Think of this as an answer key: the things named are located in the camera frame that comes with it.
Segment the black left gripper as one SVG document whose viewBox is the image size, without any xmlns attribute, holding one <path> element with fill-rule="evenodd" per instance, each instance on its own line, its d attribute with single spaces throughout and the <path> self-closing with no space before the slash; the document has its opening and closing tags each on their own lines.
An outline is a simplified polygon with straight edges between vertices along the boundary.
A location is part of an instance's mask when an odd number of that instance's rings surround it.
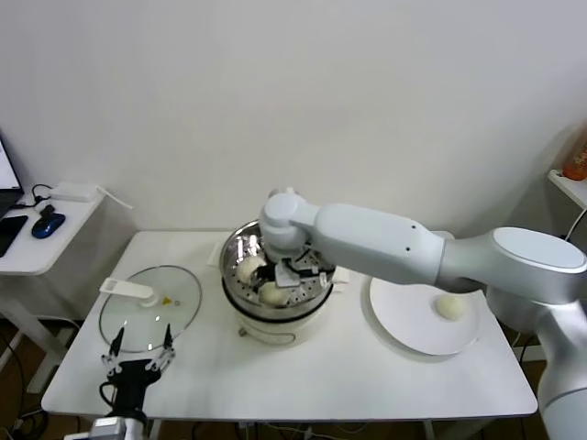
<svg viewBox="0 0 587 440">
<path fill-rule="evenodd" d="M 121 327 L 112 340 L 107 354 L 101 356 L 108 374 L 108 384 L 115 388 L 111 415 L 144 415 L 143 403 L 148 387 L 161 378 L 175 358 L 171 325 L 167 324 L 160 354 L 149 361 L 138 359 L 118 363 L 125 328 Z"/>
</svg>

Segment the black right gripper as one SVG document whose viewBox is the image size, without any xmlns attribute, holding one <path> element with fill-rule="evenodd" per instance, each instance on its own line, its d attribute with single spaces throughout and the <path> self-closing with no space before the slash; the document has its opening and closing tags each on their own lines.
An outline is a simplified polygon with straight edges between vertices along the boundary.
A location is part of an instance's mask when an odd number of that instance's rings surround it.
<svg viewBox="0 0 587 440">
<path fill-rule="evenodd" d="M 260 289 L 273 282 L 278 288 L 292 288 L 305 280 L 325 278 L 331 275 L 331 265 L 322 260 L 320 254 L 301 254 L 296 258 L 283 258 L 280 268 L 257 268 L 254 270 L 254 288 Z"/>
</svg>

